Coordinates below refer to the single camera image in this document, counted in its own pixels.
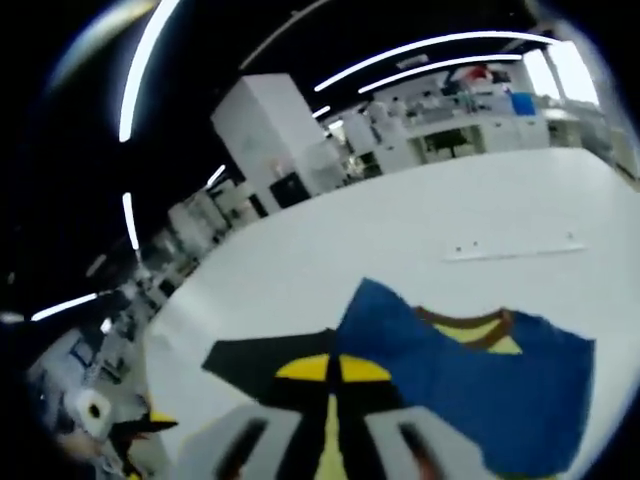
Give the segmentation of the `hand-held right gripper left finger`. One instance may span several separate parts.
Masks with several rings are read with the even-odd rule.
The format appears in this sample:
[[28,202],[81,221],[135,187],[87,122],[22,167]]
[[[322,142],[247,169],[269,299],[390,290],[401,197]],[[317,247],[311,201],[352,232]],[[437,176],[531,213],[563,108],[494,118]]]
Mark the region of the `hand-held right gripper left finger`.
[[248,401],[184,444],[181,479],[330,479],[333,363],[326,353],[217,353],[206,368]]

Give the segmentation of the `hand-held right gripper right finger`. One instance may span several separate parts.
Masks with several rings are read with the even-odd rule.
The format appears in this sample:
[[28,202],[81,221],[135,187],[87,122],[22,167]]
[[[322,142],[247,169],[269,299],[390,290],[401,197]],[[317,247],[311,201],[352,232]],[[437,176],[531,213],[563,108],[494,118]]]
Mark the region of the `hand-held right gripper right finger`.
[[331,360],[332,446],[347,479],[481,479],[480,452],[422,407],[407,407],[388,371]]

